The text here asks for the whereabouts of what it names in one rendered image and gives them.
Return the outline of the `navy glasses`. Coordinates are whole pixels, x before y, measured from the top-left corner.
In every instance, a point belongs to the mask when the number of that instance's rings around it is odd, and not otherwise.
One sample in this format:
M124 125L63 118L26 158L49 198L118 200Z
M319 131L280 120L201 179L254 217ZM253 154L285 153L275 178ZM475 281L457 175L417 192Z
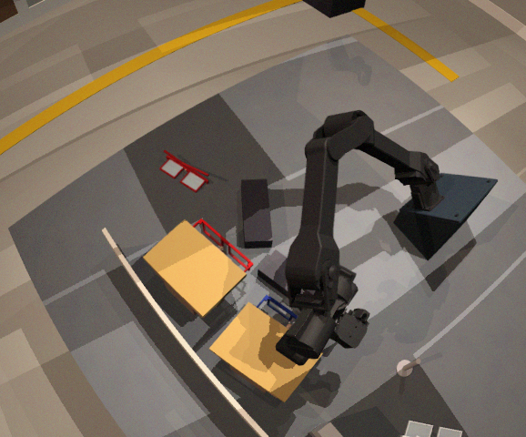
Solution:
M267 302L268 301L268 306L273 309L274 311L276 311L277 313L279 313L281 316L283 316L285 319L287 320L292 320L292 317L294 319L297 318L297 315L293 312L293 311L290 311L288 310L286 307L284 307L282 304L280 304L279 302L277 302L276 300L274 300L272 297L269 297L268 295L266 295L264 297L264 299L257 305L257 308L259 307L260 304L263 303L263 301Z

